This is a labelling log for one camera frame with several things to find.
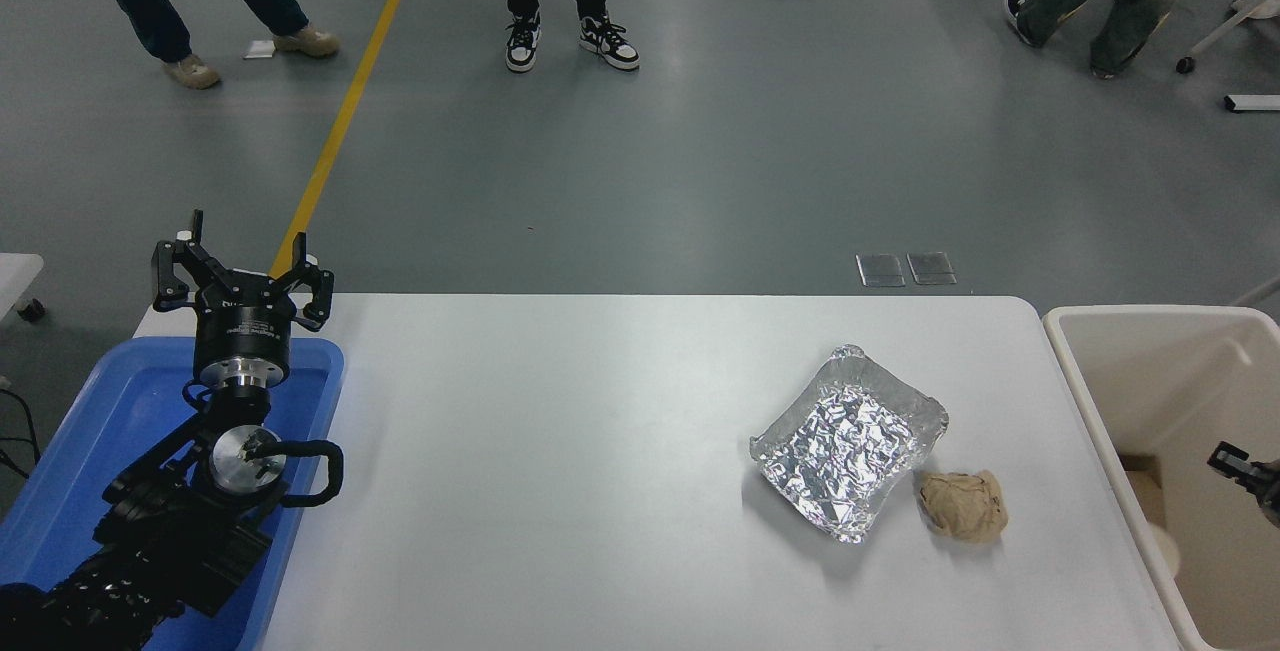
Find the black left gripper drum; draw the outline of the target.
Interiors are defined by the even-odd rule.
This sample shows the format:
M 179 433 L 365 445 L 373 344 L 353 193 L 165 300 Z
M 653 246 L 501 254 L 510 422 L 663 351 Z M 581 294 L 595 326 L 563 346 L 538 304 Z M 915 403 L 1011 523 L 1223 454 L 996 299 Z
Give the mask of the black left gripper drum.
M 214 283 L 197 292 L 196 367 L 232 358 L 265 359 L 287 367 L 296 304 L 287 294 L 269 295 L 270 283 L 269 276 L 233 276 L 230 288 L 238 288 L 238 299 Z

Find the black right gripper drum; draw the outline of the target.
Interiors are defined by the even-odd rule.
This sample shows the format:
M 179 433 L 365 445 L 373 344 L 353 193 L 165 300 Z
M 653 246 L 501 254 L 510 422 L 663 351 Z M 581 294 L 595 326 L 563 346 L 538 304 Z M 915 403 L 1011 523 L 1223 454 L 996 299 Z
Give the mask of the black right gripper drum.
M 1279 460 L 1252 460 L 1248 490 L 1265 518 L 1279 528 Z

